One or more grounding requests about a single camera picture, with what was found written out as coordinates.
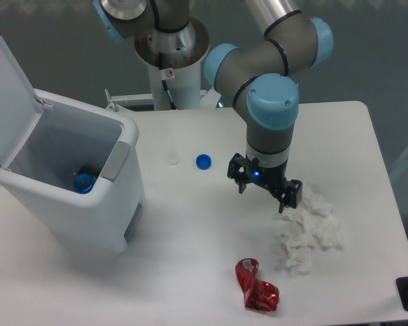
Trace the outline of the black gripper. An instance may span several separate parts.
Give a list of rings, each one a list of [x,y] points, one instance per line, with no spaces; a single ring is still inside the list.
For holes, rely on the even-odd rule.
[[[228,163],[227,177],[232,179],[242,194],[247,184],[253,183],[279,200],[279,212],[285,208],[296,209],[302,200],[303,183],[300,180],[286,179],[287,162],[279,166],[264,168],[236,153]]]

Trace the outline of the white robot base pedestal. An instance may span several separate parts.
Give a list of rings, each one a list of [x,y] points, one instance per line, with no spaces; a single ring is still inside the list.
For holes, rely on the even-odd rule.
[[[150,29],[135,38],[137,55],[146,64],[154,109],[198,109],[201,62],[209,49],[209,33],[196,18],[180,31]]]

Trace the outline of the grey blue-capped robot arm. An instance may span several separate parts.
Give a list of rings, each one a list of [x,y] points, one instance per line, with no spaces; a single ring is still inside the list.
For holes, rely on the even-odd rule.
[[[205,77],[247,126],[246,151],[233,156],[228,177],[240,191],[250,183],[267,190],[281,208],[299,205],[302,183],[285,176],[299,113],[299,89],[290,75],[330,56],[334,39],[327,23],[307,18],[294,1],[248,1],[264,39],[243,51],[229,43],[211,48],[188,1],[93,5],[112,39],[133,39],[156,110],[199,107]]]

